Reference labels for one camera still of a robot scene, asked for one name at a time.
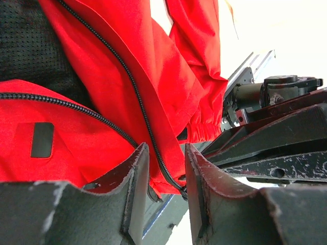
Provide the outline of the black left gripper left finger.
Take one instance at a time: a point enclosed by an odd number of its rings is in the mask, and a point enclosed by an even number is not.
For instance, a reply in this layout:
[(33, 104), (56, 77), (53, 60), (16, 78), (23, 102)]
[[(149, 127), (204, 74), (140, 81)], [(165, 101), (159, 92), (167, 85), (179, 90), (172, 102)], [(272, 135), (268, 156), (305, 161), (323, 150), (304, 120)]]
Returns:
[(142, 143), (91, 184), (1, 184), (1, 244), (141, 244), (149, 174)]

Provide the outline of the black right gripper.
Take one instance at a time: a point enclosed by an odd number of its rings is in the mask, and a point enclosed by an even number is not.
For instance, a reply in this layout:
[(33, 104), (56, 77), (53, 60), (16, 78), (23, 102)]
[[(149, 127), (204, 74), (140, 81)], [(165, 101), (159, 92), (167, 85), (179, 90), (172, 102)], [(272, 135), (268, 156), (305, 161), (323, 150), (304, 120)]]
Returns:
[[(224, 96), (223, 133), (203, 156), (224, 165), (285, 146), (325, 140), (326, 92), (316, 91), (322, 85), (323, 79), (296, 75), (271, 76), (262, 83), (237, 79)], [(223, 171), (250, 182), (325, 184), (326, 151), (242, 163)]]

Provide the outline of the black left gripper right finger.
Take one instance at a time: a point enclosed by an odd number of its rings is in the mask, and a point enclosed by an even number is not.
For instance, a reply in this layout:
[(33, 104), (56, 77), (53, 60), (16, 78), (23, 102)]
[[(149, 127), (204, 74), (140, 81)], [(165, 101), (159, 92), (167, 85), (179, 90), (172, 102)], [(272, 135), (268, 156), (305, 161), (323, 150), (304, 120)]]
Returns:
[(185, 146), (193, 244), (326, 244), (326, 188), (255, 189)]

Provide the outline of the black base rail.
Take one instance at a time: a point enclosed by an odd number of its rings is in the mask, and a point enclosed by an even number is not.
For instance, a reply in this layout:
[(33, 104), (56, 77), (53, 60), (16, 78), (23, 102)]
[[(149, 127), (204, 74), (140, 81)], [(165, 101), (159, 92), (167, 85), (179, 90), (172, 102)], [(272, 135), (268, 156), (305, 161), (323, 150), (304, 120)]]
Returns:
[(142, 244), (166, 244), (176, 228), (188, 214), (191, 235), (185, 236), (182, 232), (179, 244), (201, 244), (206, 237), (209, 218), (206, 210), (205, 190), (202, 185), (198, 164), (203, 159), (196, 144), (186, 143), (182, 146), (186, 167), (187, 196), (165, 194), (162, 203), (146, 201), (146, 213)]

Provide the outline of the red jacket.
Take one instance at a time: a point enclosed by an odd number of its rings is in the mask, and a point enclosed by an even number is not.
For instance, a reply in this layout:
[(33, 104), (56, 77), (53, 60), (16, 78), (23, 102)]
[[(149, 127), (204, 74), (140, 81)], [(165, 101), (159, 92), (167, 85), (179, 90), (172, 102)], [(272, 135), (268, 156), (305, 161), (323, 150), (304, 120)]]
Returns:
[(148, 195), (187, 196), (180, 145), (220, 133), (217, 1), (1, 1), (1, 181), (83, 187), (149, 147)]

